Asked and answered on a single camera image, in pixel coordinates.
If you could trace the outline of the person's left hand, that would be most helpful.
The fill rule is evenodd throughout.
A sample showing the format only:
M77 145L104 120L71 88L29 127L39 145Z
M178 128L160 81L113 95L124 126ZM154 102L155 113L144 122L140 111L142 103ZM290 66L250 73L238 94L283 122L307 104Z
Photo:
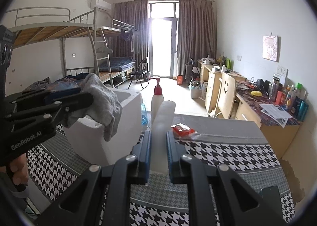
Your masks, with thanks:
M10 170L13 173L12 180L16 186L27 184L29 180L29 170L25 153L10 163Z

